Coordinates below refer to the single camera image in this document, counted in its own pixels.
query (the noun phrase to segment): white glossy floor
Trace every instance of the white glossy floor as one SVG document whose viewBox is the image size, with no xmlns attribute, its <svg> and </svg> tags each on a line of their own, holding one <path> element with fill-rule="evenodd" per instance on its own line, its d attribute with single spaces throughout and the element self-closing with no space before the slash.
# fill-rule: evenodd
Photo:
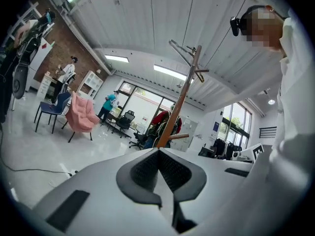
<svg viewBox="0 0 315 236">
<path fill-rule="evenodd" d="M 65 117 L 58 116 L 52 134 L 53 118 L 48 125 L 49 115 L 42 114 L 37 133 L 34 117 L 40 101 L 34 92 L 25 94 L 25 99 L 16 101 L 15 110 L 8 112 L 3 126 L 2 157 L 15 170 L 40 168 L 51 171 L 70 172 L 113 157 L 137 151 L 129 148 L 130 139 L 107 131 L 106 125 L 99 124 L 89 133 L 75 134 L 68 143 L 72 130 Z M 41 171 L 13 172 L 5 168 L 10 188 L 16 198 L 32 208 L 55 186 L 67 180 L 67 174 Z"/>
</svg>

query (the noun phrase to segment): shelving unit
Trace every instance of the shelving unit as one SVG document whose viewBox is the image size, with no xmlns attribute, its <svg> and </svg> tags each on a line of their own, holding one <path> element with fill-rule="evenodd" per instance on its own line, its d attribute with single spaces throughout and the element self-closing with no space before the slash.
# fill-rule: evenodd
<svg viewBox="0 0 315 236">
<path fill-rule="evenodd" d="M 88 93 L 81 91 L 81 88 L 83 87 L 84 84 L 90 88 L 90 91 Z M 94 99 L 94 97 L 96 96 L 96 93 L 98 92 L 102 84 L 103 84 L 103 80 L 101 80 L 92 71 L 89 71 L 87 75 L 84 77 L 80 86 L 78 87 L 77 93 L 83 98 L 90 97 L 91 99 Z"/>
</svg>

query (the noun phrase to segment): black cable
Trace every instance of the black cable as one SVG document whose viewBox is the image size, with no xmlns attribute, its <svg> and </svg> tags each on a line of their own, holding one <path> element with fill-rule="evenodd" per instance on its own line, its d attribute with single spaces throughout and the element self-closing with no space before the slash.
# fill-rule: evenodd
<svg viewBox="0 0 315 236">
<path fill-rule="evenodd" d="M 50 170 L 43 170 L 43 169 L 23 169 L 23 170 L 15 170 L 13 168 L 11 168 L 10 166 L 6 165 L 6 163 L 4 162 L 3 158 L 2 158 L 2 142 L 3 142 L 3 130 L 2 130 L 2 135 L 1 135 L 1 144 L 0 144 L 0 159 L 3 163 L 3 165 L 5 167 L 7 167 L 8 169 L 10 169 L 11 171 L 14 172 L 21 172 L 21 171 L 45 171 L 45 172 L 51 172 L 51 173 L 63 173 L 63 174 L 68 174 L 70 177 L 72 176 L 71 173 L 69 172 L 61 172 L 61 171 L 50 171 Z"/>
</svg>

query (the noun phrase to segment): pink armchair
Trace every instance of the pink armchair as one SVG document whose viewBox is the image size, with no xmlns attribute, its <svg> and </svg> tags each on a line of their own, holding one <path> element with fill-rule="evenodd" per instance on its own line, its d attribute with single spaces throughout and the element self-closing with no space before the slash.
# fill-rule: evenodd
<svg viewBox="0 0 315 236">
<path fill-rule="evenodd" d="M 62 129 L 69 123 L 73 130 L 73 134 L 68 143 L 71 142 L 75 132 L 90 133 L 92 141 L 92 129 L 98 124 L 99 118 L 94 113 L 93 103 L 90 100 L 86 100 L 78 96 L 75 92 L 72 92 L 72 100 L 69 111 L 65 114 L 67 122 Z"/>
</svg>

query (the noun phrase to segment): blue chair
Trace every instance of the blue chair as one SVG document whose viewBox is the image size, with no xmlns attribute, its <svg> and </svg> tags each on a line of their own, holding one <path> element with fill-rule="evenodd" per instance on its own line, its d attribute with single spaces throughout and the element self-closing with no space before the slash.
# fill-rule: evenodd
<svg viewBox="0 0 315 236">
<path fill-rule="evenodd" d="M 38 111 L 40 109 L 40 114 L 39 114 L 39 118 L 38 118 L 38 121 L 37 121 L 35 132 L 37 132 L 38 123 L 39 123 L 41 114 L 42 113 L 46 113 L 46 114 L 50 114 L 48 125 L 50 124 L 51 116 L 52 115 L 55 116 L 53 131 L 51 132 L 53 134 L 54 133 L 54 129 L 55 129 L 55 123 L 56 123 L 57 116 L 62 114 L 62 112 L 63 112 L 64 108 L 66 107 L 67 102 L 69 101 L 70 98 L 71 98 L 71 93 L 64 92 L 64 93 L 60 93 L 58 95 L 58 97 L 57 97 L 57 101 L 58 101 L 57 105 L 51 105 L 51 104 L 48 104 L 48 103 L 43 102 L 43 101 L 40 102 L 39 107 L 38 107 L 37 112 L 36 112 L 35 119 L 34 119 L 34 123 L 35 123 Z"/>
</svg>

